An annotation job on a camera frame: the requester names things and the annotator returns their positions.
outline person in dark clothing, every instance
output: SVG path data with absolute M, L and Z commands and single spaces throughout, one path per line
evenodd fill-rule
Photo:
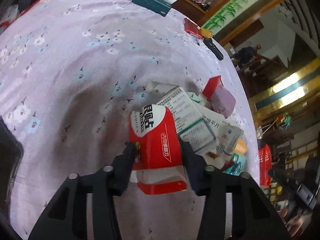
M 238 66 L 240 69 L 242 69 L 244 64 L 249 63 L 252 57 L 257 55 L 258 49 L 261 49 L 260 45 L 257 45 L 255 47 L 242 48 L 238 53 L 233 55 L 233 65 L 235 67 Z

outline cluttered countertop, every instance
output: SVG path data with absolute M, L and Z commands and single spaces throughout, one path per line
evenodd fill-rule
M 197 100 L 212 77 L 235 99 L 226 122 L 243 130 L 244 170 L 259 183 L 255 128 L 236 70 L 217 42 L 222 60 L 187 33 L 184 19 L 131 0 L 43 0 L 2 34 L 0 115 L 24 148 L 10 217 L 24 239 L 68 174 L 93 173 L 121 154 L 130 111 L 175 86 Z M 189 188 L 148 196 L 133 183 L 115 199 L 124 239 L 195 239 L 203 204 Z

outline red basket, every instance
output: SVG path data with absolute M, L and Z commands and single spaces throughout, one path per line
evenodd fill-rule
M 260 186 L 269 187 L 271 177 L 268 171 L 272 168 L 271 151 L 269 145 L 259 149 L 259 164 L 260 164 Z

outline barcode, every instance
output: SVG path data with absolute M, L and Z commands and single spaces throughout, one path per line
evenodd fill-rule
M 180 94 L 182 92 L 181 88 L 178 88 L 177 90 L 175 90 L 175 92 L 171 93 L 170 95 L 168 95 L 164 100 L 162 100 L 159 105 L 166 105 L 171 99 L 175 98 L 178 94 Z

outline dark green tissue box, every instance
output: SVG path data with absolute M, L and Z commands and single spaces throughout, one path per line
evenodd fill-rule
M 163 17 L 166 16 L 171 9 L 171 4 L 165 2 L 164 0 L 132 0 L 132 2 L 150 9 L 151 11 L 154 11 Z

